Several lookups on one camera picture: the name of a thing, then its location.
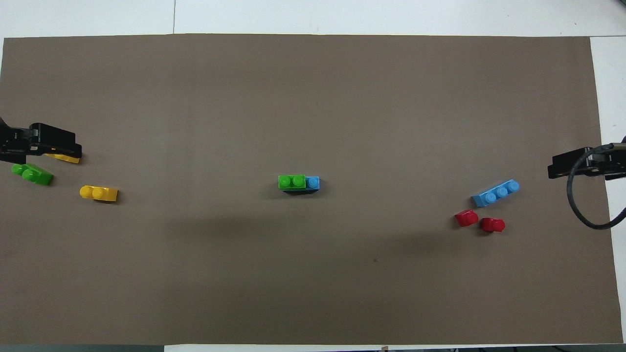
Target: yellow lego stud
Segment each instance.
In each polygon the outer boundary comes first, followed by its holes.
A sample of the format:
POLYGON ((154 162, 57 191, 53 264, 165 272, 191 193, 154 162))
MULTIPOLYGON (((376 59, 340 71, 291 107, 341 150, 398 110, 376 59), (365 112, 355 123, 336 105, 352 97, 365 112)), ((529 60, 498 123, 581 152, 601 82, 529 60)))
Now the yellow lego stud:
POLYGON ((80 196, 87 199, 114 202, 117 200, 117 189, 84 185, 80 188, 80 196))
POLYGON ((64 162, 68 162, 68 163, 78 163, 80 162, 80 158, 73 158, 73 157, 69 157, 67 155, 61 155, 61 154, 44 154, 47 155, 49 157, 53 157, 53 158, 57 158, 59 160, 63 160, 64 162))

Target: lego brick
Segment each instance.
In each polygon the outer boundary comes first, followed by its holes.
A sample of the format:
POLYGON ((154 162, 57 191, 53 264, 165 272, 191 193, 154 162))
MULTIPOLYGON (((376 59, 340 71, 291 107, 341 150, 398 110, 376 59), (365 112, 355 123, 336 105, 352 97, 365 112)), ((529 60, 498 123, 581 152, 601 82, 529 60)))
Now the lego brick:
POLYGON ((492 217, 485 217, 480 221, 480 227, 487 232, 502 232, 505 229, 505 221, 492 217))
POLYGON ((105 200, 115 202, 117 200, 117 189, 108 187, 97 187, 84 185, 80 188, 80 196, 86 199, 105 200))
POLYGON ((305 176, 305 189, 283 190, 289 194, 311 194, 319 190, 319 176, 305 176))
POLYGON ((53 157, 59 160, 63 160, 64 162, 69 162, 69 163, 79 163, 80 162, 80 158, 73 158, 73 157, 69 157, 67 155, 63 155, 63 154, 44 154, 47 155, 49 157, 53 157))
POLYGON ((474 202, 479 207, 486 207, 508 195, 517 192, 520 189, 520 184, 517 181, 511 179, 503 182, 495 187, 492 187, 480 194, 473 195, 474 202))
POLYGON ((51 173, 31 163, 14 164, 11 167, 11 172, 22 176, 22 179, 38 185, 48 185, 52 180, 51 173))
POLYGON ((456 221, 459 222, 459 225, 462 227, 469 226, 478 222, 478 214, 476 214, 471 209, 464 210, 456 214, 454 217, 456 218, 456 221))
POLYGON ((304 175, 280 175, 278 176, 278 189, 280 190, 304 190, 306 189, 306 176, 304 175))

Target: blue block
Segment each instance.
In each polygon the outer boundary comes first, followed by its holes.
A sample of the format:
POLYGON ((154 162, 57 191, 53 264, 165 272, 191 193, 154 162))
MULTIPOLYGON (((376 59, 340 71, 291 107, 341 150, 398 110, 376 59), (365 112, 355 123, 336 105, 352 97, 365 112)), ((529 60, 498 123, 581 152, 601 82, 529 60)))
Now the blue block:
POLYGON ((490 205, 491 203, 496 202, 511 193, 517 192, 519 189, 520 184, 517 183, 516 180, 511 179, 497 185, 496 187, 488 189, 483 193, 473 195, 472 198, 479 207, 486 207, 487 205, 490 205))
POLYGON ((319 176, 306 176, 305 177, 306 188, 299 190, 283 190, 285 193, 291 194, 310 194, 319 190, 319 176))

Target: green lego brick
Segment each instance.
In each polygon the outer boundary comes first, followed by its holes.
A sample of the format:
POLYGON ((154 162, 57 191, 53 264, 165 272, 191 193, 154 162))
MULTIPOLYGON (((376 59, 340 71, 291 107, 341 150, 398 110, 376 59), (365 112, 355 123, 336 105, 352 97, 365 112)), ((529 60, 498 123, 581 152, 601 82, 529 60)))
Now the green lego brick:
POLYGON ((23 165, 14 164, 11 167, 11 172, 22 176, 22 179, 38 185, 48 185, 50 180, 52 180, 51 173, 31 163, 25 163, 23 165))
POLYGON ((280 175, 278 176, 278 189, 305 189, 307 188, 304 175, 280 175))

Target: red block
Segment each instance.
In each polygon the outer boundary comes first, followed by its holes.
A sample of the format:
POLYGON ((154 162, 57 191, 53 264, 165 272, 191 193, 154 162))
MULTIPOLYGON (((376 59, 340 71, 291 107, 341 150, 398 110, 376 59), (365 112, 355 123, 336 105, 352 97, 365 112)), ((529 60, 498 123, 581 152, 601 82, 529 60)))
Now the red block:
POLYGON ((505 229, 505 221, 502 219, 494 219, 492 217, 485 217, 480 221, 480 226, 487 232, 502 232, 505 229))
POLYGON ((461 226, 469 226, 478 222, 478 215, 471 210, 464 210, 454 216, 461 226))

